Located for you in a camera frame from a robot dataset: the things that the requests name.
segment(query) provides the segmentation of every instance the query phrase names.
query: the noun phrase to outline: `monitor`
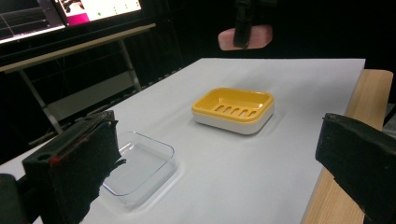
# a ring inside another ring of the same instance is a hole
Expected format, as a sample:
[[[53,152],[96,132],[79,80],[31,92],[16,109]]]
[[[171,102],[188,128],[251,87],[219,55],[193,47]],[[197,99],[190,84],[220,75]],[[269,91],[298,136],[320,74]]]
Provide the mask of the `monitor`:
[[[54,2],[67,26],[141,10],[138,0],[54,0]]]
[[[0,44],[63,28],[51,1],[0,0]]]

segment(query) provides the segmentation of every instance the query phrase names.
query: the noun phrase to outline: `wooden table edge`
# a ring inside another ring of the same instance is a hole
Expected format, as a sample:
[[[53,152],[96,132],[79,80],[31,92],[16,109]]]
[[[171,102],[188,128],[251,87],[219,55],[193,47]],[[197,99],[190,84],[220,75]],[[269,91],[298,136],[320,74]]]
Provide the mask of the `wooden table edge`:
[[[392,79],[393,74],[386,70],[362,70],[345,116],[382,130]],[[364,214],[358,205],[323,167],[302,223],[362,224],[363,219]]]

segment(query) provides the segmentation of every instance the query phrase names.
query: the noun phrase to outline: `computer screen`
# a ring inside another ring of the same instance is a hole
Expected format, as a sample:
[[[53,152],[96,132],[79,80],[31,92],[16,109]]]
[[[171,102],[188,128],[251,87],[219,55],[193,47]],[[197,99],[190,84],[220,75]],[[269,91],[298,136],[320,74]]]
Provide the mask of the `computer screen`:
[[[63,28],[50,1],[0,0],[0,44]]]
[[[64,23],[75,26],[141,9],[138,0],[54,0]]]

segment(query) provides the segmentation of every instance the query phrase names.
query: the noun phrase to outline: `white tabletop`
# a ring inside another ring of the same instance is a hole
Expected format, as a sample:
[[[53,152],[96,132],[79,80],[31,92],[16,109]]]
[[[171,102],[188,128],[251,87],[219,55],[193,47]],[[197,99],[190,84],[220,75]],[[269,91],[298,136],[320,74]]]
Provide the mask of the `white tabletop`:
[[[83,223],[300,223],[321,165],[325,113],[344,114],[364,60],[202,59],[110,108],[118,133],[137,131],[172,146],[179,172],[145,209],[92,203]],[[218,87],[268,91],[275,112],[242,135],[192,119],[191,106]],[[0,172],[23,174],[21,158]]]

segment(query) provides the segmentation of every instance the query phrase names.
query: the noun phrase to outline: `yellow soap dish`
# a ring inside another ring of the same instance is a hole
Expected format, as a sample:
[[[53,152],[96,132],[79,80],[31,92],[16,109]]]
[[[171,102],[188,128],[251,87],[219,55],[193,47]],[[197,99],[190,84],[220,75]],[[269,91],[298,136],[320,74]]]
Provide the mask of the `yellow soap dish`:
[[[218,88],[192,106],[195,121],[236,133],[257,132],[274,113],[268,92]]]

